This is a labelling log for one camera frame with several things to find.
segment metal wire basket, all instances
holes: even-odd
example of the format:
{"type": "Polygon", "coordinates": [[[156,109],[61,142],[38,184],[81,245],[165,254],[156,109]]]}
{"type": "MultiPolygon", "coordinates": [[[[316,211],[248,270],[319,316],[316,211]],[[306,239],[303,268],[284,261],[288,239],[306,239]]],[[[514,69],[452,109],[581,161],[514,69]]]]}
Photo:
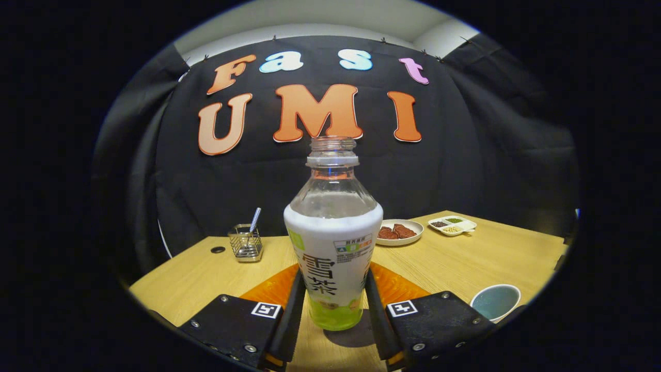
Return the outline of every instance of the metal wire basket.
{"type": "Polygon", "coordinates": [[[234,257],[239,262],[256,262],[262,259],[262,239],[259,237],[259,229],[255,227],[250,232],[250,224],[238,224],[227,233],[232,245],[234,257]]]}

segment white label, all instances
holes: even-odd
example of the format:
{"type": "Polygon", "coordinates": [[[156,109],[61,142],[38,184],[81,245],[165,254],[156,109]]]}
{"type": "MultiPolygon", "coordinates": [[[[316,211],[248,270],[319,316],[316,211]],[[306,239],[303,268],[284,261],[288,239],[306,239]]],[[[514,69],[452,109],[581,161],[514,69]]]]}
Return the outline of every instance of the white label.
{"type": "Polygon", "coordinates": [[[383,220],[381,206],[344,218],[303,216],[287,206],[284,216],[310,297],[330,308],[357,304],[383,220]]]}

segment white divided dish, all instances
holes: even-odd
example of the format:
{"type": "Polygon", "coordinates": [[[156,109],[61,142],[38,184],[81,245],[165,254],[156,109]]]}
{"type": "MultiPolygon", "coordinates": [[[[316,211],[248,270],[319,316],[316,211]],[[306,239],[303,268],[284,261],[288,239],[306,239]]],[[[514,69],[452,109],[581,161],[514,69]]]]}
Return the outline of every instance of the white divided dish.
{"type": "Polygon", "coordinates": [[[410,238],[404,238],[404,239],[376,239],[376,243],[381,245],[381,246],[389,246],[389,247],[396,247],[396,246],[403,246],[405,244],[411,244],[422,236],[422,232],[424,231],[424,226],[411,220],[383,220],[381,223],[381,227],[390,227],[393,228],[395,224],[402,224],[404,225],[405,228],[410,228],[415,232],[415,236],[411,236],[410,238]]]}
{"type": "Polygon", "coordinates": [[[427,223],[434,230],[440,231],[447,236],[456,236],[459,234],[463,234],[464,232],[473,232],[477,227],[477,224],[475,222],[460,216],[443,216],[443,217],[435,218],[433,220],[429,220],[427,221],[427,223]],[[461,222],[451,222],[449,221],[449,219],[451,218],[460,219],[461,222]],[[432,224],[434,222],[443,222],[447,226],[437,227],[432,224]]]}

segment white bowl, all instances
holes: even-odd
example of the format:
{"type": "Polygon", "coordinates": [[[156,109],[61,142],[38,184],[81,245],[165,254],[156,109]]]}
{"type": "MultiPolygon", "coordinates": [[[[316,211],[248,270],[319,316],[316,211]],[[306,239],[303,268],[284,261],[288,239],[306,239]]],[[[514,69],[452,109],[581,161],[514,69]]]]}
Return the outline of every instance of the white bowl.
{"type": "Polygon", "coordinates": [[[411,220],[383,220],[381,223],[381,227],[390,227],[393,228],[395,224],[402,224],[404,225],[405,228],[410,228],[415,232],[416,234],[414,236],[411,236],[410,238],[405,238],[405,239],[376,239],[376,244],[379,244],[381,246],[389,246],[389,247],[396,247],[396,246],[403,246],[406,244],[411,244],[415,242],[416,240],[420,239],[422,236],[422,232],[424,231],[424,226],[411,220]]]}
{"type": "Polygon", "coordinates": [[[511,284],[496,284],[479,291],[471,307],[493,323],[508,316],[521,301],[521,290],[511,284]]]}

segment green label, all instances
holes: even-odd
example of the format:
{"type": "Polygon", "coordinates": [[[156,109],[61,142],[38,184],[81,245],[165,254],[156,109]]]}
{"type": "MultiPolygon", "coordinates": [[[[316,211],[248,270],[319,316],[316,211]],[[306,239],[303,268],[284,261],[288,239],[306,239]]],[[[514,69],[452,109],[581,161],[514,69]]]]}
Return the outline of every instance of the green label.
{"type": "Polygon", "coordinates": [[[296,234],[295,232],[291,231],[290,229],[287,229],[287,232],[290,233],[290,239],[292,240],[293,246],[300,249],[301,251],[304,251],[305,246],[303,245],[303,238],[301,238],[301,236],[299,234],[296,234]]]}

